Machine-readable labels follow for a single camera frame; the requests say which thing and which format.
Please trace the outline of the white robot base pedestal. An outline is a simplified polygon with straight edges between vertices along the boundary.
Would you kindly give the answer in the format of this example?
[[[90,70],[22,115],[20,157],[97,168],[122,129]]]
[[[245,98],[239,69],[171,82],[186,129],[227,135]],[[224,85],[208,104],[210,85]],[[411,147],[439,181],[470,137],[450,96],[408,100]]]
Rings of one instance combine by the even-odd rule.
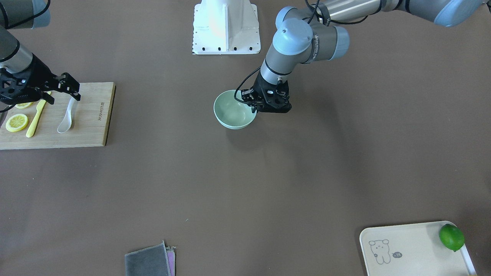
[[[202,0],[194,6],[192,54],[260,52],[258,8],[249,0]]]

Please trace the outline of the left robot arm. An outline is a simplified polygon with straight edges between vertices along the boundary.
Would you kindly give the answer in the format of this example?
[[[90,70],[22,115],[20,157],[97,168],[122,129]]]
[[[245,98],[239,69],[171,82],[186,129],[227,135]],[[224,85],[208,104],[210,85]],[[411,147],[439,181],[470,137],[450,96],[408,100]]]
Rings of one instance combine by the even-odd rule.
[[[277,14],[277,31],[255,82],[241,91],[241,101],[254,113],[289,112],[288,77],[295,66],[344,56],[350,44],[345,26],[369,15],[399,10],[453,27],[482,5],[482,0],[318,0],[304,9],[284,7]]]

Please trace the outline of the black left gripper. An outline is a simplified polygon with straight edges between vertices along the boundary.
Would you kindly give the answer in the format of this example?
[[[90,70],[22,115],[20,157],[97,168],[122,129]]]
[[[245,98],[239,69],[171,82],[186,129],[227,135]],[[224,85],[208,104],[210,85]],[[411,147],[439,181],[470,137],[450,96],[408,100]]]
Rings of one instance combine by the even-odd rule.
[[[259,112],[287,113],[291,110],[288,81],[267,82],[261,73],[255,79],[251,96]]]

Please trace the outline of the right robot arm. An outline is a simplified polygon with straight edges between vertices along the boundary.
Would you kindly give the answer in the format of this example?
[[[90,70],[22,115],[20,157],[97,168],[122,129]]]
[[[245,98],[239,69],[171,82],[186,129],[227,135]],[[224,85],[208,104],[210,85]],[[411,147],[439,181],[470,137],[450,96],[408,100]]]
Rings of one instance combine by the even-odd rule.
[[[2,0],[0,30],[1,102],[11,109],[17,104],[54,98],[49,91],[67,93],[80,101],[80,84],[69,74],[56,75],[27,49],[11,30],[48,26],[49,0]]]

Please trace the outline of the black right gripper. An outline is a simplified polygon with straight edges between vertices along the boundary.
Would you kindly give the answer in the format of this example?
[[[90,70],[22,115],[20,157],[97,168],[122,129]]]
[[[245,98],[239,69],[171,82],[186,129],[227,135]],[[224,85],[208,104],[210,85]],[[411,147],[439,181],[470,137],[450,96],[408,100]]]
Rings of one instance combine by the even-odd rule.
[[[10,73],[6,68],[1,69],[1,102],[16,105],[26,102],[45,101],[50,105],[55,99],[51,90],[69,94],[74,100],[80,101],[80,83],[69,73],[62,73],[56,80],[56,75],[36,56],[28,68],[19,73]]]

